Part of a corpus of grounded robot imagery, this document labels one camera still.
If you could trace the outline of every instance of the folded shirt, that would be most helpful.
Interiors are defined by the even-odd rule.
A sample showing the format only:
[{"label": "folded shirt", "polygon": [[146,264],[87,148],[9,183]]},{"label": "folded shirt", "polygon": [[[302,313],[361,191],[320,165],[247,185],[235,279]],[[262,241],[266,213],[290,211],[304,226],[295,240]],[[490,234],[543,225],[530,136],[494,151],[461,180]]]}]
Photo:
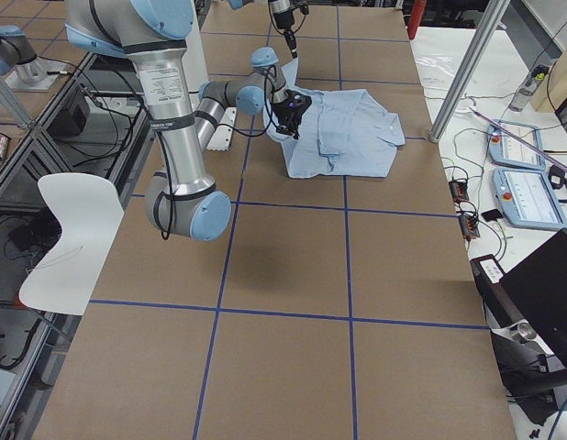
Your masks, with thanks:
[{"label": "folded shirt", "polygon": [[[288,175],[387,176],[397,146],[405,143],[398,115],[363,89],[323,92],[295,87],[296,73],[297,59],[283,66],[288,87],[312,98],[302,117],[300,138],[281,135],[273,126],[267,130],[282,145]],[[263,118],[269,121],[266,111]]]}]

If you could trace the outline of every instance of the chair backrest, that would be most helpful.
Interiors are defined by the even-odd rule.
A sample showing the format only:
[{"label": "chair backrest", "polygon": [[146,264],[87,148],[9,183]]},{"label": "chair backrest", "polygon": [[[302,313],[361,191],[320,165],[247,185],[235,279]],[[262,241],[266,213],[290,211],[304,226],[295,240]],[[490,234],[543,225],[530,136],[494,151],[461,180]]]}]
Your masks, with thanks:
[{"label": "chair backrest", "polygon": [[39,179],[61,238],[30,272],[19,292],[33,309],[83,314],[123,217],[112,182],[66,172]]}]

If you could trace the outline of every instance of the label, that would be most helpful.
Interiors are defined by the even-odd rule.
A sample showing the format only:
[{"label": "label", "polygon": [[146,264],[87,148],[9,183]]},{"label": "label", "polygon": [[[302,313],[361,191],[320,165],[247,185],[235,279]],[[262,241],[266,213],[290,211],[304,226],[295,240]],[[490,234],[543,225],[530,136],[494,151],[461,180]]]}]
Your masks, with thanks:
[{"label": "label", "polygon": [[182,77],[177,67],[139,72],[148,105],[170,104],[183,100]]},{"label": "label", "polygon": [[500,268],[497,267],[497,264],[495,264],[495,261],[492,259],[484,259],[483,261],[480,261],[479,264],[482,265],[485,274],[493,284],[500,282],[500,279],[504,276]]}]

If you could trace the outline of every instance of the black strap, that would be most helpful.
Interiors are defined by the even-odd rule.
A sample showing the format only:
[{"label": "black strap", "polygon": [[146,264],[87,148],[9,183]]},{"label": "black strap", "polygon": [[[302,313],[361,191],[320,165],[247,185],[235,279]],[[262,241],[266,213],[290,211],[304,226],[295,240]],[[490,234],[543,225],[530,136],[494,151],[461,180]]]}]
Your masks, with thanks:
[{"label": "black strap", "polygon": [[212,124],[212,127],[214,127],[214,129],[216,130],[218,127],[218,121],[215,117],[213,117],[212,115],[210,115],[207,112],[203,112],[201,110],[196,110],[194,112],[194,116],[195,117],[201,117],[202,119],[205,119],[206,121],[208,121],[210,124]]},{"label": "black strap", "polygon": [[94,19],[96,26],[98,27],[98,29],[100,29],[100,32],[102,32],[102,35],[104,35],[107,39],[109,39],[112,42],[112,44],[114,44],[118,48],[122,48],[122,44],[120,44],[120,41],[118,41],[116,38],[110,35],[108,31],[105,29],[102,22],[100,21],[100,18],[96,13],[96,6],[94,4],[94,0],[90,0],[90,12],[92,13],[92,18]]}]

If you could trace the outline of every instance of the table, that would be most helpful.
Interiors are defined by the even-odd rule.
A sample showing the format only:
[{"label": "table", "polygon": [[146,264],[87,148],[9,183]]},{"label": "table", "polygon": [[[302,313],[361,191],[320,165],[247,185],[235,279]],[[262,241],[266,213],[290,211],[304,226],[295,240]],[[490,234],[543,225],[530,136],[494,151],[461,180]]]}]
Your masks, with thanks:
[{"label": "table", "polygon": [[[425,86],[430,117],[434,119],[438,113],[442,100],[450,85],[452,74],[454,74],[461,63],[462,56],[471,41],[473,31],[467,29],[448,29],[448,28],[420,28],[416,39],[412,41],[412,50],[417,59],[417,67],[422,84]],[[469,96],[491,96],[489,98],[477,99],[478,110],[492,118],[503,118],[511,122],[521,122],[535,125],[537,127],[554,127],[540,132],[543,146],[545,149],[567,151],[567,133],[558,126],[559,121],[553,114],[535,112],[529,105],[522,113],[506,111],[506,107],[512,100],[512,94],[517,86],[522,82],[528,73],[524,61],[518,55],[510,38],[505,31],[495,32],[489,43],[475,74],[466,90]],[[462,100],[460,110],[468,106],[469,100]],[[482,131],[487,129],[487,124],[468,113],[456,114],[450,121],[445,134],[440,140],[439,147],[444,158],[446,167],[454,163],[469,171],[470,175],[478,175],[479,169],[470,162],[462,159],[473,160],[483,163],[485,158],[486,136]],[[468,130],[457,138],[457,157],[455,154],[454,137],[462,130]],[[556,159],[561,160],[567,165],[567,155],[555,155]],[[479,211],[487,211],[498,207],[494,197],[494,188],[491,182],[491,173],[494,164],[488,159],[485,162],[485,174],[483,184],[480,179],[474,179],[469,184],[469,195],[472,202],[479,207]],[[451,177],[451,170],[446,170],[448,178]],[[456,171],[455,177],[461,177],[461,173]],[[565,191],[557,192],[560,198],[566,197]],[[563,212],[567,216],[567,205],[562,206]],[[505,234],[509,236],[507,240],[507,251],[501,258],[500,264],[505,270],[510,270],[519,261],[529,255],[534,249],[545,242],[553,235],[553,232],[520,229],[511,226],[506,220],[500,221]],[[498,240],[494,232],[490,231],[485,225],[479,225],[481,238],[472,240],[468,249],[470,259],[486,254],[494,254],[498,249]],[[498,334],[506,336],[506,331],[499,331]],[[524,433],[529,434],[532,429],[540,428],[533,425],[526,415],[516,405],[510,405],[510,411],[514,416],[518,438],[523,438]],[[541,436],[547,435],[552,425],[554,416],[551,417],[544,428]],[[561,423],[556,431],[555,439],[567,439],[567,413],[561,418]]]},{"label": "table", "polygon": [[[202,38],[213,79],[287,60],[266,5],[213,4]],[[236,135],[206,153],[227,233],[162,241],[152,152],[33,438],[515,438],[401,13],[311,6],[298,50],[298,85],[401,115],[389,177],[290,180]]]}]

